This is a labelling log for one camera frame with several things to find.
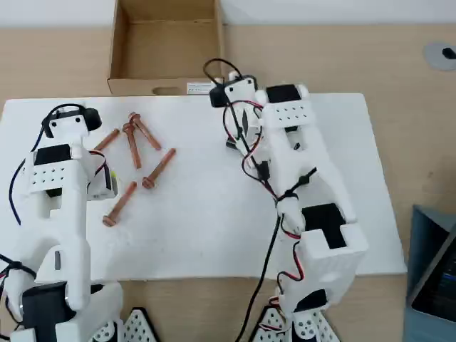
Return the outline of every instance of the white foam board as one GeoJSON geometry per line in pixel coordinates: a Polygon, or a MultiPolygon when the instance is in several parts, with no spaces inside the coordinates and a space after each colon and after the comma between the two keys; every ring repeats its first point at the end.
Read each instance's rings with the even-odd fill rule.
{"type": "MultiPolygon", "coordinates": [[[[358,274],[406,272],[363,95],[312,94],[311,100],[370,244],[358,274]]],[[[87,148],[95,147],[113,128],[121,128],[132,111],[142,115],[162,143],[163,151],[157,152],[137,135],[141,170],[133,167],[124,134],[105,151],[121,192],[130,181],[140,182],[148,175],[169,148],[177,148],[157,187],[139,187],[115,227],[105,227],[102,217],[117,199],[88,203],[93,280],[260,275],[276,219],[274,203],[260,185],[244,176],[239,154],[225,147],[222,112],[211,108],[205,96],[7,101],[0,121],[1,253],[9,254],[21,230],[6,195],[11,176],[33,146],[43,117],[66,102],[100,112],[103,125],[85,140],[87,148]]],[[[50,143],[44,138],[41,146],[50,143]]],[[[17,192],[14,199],[19,214],[25,215],[17,192]]],[[[53,270],[53,255],[51,250],[45,258],[39,281],[65,279],[64,271],[53,270]]],[[[279,234],[266,276],[273,279],[291,265],[289,239],[279,234]]]]}

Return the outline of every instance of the copper screw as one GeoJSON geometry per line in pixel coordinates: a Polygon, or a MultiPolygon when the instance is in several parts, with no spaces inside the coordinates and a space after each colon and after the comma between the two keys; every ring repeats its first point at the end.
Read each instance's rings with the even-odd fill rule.
{"type": "Polygon", "coordinates": [[[124,124],[122,131],[127,134],[128,137],[128,144],[130,144],[130,151],[131,156],[133,157],[133,164],[137,169],[141,168],[141,158],[140,154],[138,153],[138,147],[136,146],[135,136],[133,132],[135,131],[135,126],[132,123],[124,124]]]}
{"type": "Polygon", "coordinates": [[[117,138],[117,136],[119,136],[119,134],[120,134],[120,131],[117,128],[114,129],[113,132],[109,133],[109,135],[106,138],[101,140],[101,142],[98,145],[96,145],[94,150],[101,151],[101,150],[105,149],[109,144],[112,143],[112,141],[114,139],[117,138]]]}
{"type": "Polygon", "coordinates": [[[130,123],[134,123],[135,126],[140,129],[140,131],[144,134],[144,136],[147,138],[147,140],[149,140],[149,143],[152,145],[153,148],[155,148],[157,151],[160,151],[162,149],[162,146],[160,145],[160,143],[157,141],[157,139],[154,138],[152,133],[148,130],[148,128],[141,121],[141,115],[133,112],[128,116],[128,119],[130,120],[130,123]]]}
{"type": "Polygon", "coordinates": [[[120,214],[120,211],[124,208],[127,202],[130,200],[131,195],[135,192],[137,187],[136,182],[131,182],[128,185],[127,191],[125,194],[119,199],[119,201],[115,204],[113,210],[109,213],[108,216],[103,216],[103,224],[107,227],[115,226],[117,223],[117,218],[120,214]]]}
{"type": "Polygon", "coordinates": [[[149,177],[144,177],[142,180],[142,185],[146,189],[152,189],[155,186],[155,180],[158,178],[160,173],[163,172],[165,169],[167,163],[170,162],[172,157],[176,154],[176,149],[172,148],[171,150],[168,151],[168,153],[161,159],[160,164],[152,171],[152,173],[149,175],[149,177]]]}

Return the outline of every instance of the bolt head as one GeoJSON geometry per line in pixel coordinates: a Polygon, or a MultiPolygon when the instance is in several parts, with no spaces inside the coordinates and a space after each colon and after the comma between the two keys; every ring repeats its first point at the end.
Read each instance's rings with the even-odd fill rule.
{"type": "Polygon", "coordinates": [[[146,189],[152,189],[154,186],[155,186],[155,183],[151,180],[149,180],[149,178],[147,177],[144,177],[142,179],[142,186],[145,187],[146,189]]]}
{"type": "Polygon", "coordinates": [[[139,120],[141,118],[141,115],[139,115],[138,113],[130,113],[129,116],[128,116],[128,120],[130,121],[130,123],[134,123],[136,120],[139,120]]]}
{"type": "Polygon", "coordinates": [[[125,133],[129,133],[135,130],[135,126],[132,123],[126,123],[122,127],[122,131],[125,133]]]}
{"type": "Polygon", "coordinates": [[[103,224],[107,227],[115,226],[117,222],[111,219],[109,216],[103,216],[103,224]]]}

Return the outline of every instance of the box label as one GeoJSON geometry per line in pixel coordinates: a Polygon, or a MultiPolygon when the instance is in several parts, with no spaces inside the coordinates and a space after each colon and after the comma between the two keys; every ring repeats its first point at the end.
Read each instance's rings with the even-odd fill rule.
{"type": "Polygon", "coordinates": [[[187,83],[188,95],[207,95],[215,87],[214,82],[189,82],[187,83]]]}

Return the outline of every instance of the round object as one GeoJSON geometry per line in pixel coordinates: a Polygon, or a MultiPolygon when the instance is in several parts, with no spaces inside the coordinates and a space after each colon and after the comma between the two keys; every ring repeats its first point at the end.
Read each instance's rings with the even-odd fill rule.
{"type": "Polygon", "coordinates": [[[456,46],[433,42],[425,46],[423,53],[431,68],[443,71],[456,70],[456,46]]]}

